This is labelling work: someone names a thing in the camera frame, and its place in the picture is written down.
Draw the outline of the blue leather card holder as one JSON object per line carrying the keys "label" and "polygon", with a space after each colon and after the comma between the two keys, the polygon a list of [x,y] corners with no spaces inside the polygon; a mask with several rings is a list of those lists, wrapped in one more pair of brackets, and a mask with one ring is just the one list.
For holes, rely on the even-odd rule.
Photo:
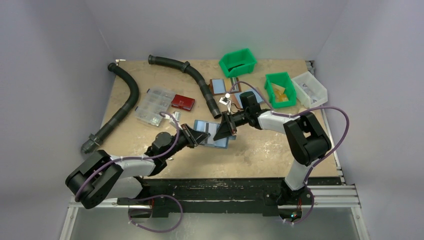
{"label": "blue leather card holder", "polygon": [[229,146],[229,141],[233,141],[236,139],[236,136],[230,136],[227,138],[222,138],[219,140],[214,140],[214,136],[217,133],[220,124],[215,122],[208,122],[204,120],[196,119],[194,121],[194,129],[196,131],[209,133],[210,136],[204,140],[200,145],[205,147],[219,148],[219,149],[227,149]]}

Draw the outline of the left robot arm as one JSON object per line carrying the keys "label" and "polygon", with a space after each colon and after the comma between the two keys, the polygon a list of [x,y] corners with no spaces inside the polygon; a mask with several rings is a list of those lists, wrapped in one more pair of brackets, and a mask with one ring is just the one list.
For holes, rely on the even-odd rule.
{"label": "left robot arm", "polygon": [[106,199],[134,199],[143,190],[142,177],[157,175],[177,152],[193,149],[208,137],[210,133],[182,124],[174,135],[158,133],[147,151],[139,156],[112,156],[98,150],[68,175],[65,185],[74,194],[74,200],[86,209]]}

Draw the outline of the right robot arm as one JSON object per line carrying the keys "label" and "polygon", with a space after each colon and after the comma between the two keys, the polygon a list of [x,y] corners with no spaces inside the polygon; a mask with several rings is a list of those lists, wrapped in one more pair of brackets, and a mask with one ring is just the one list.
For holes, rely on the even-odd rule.
{"label": "right robot arm", "polygon": [[252,92],[242,93],[240,99],[243,109],[236,113],[224,111],[213,139],[217,141],[234,136],[237,127],[245,124],[258,130],[284,134],[294,161],[281,183],[276,200],[280,205],[294,201],[305,190],[313,165],[332,148],[328,135],[311,112],[290,118],[262,109]]}

